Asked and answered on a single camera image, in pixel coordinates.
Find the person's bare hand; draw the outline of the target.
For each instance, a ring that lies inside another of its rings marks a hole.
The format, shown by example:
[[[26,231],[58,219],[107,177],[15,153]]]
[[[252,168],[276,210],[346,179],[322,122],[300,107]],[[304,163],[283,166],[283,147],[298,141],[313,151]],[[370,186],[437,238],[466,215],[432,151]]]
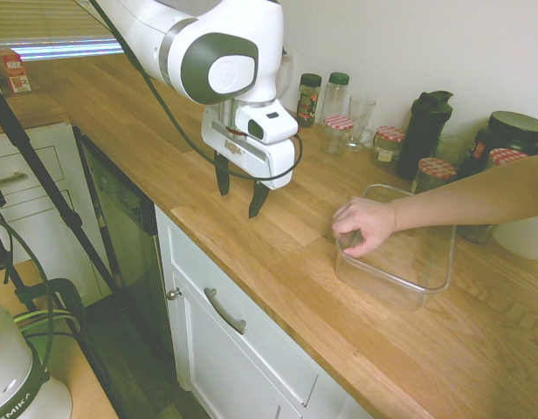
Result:
[[[362,241],[344,252],[360,258],[376,250],[388,237],[398,232],[400,219],[394,205],[377,203],[361,197],[352,197],[333,215],[331,228],[334,236],[359,232]]]

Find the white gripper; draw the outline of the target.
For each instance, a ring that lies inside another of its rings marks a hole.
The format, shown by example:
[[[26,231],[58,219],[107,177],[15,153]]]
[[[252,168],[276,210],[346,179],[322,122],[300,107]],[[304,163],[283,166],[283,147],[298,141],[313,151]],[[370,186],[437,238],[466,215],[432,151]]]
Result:
[[[261,211],[271,190],[286,186],[292,173],[285,172],[294,164],[293,141],[286,139],[273,144],[265,144],[247,134],[232,134],[218,118],[217,106],[207,106],[203,113],[203,141],[213,148],[217,186],[221,196],[230,190],[229,161],[255,178],[269,178],[270,181],[255,181],[253,195],[248,209],[248,217],[254,218]]]

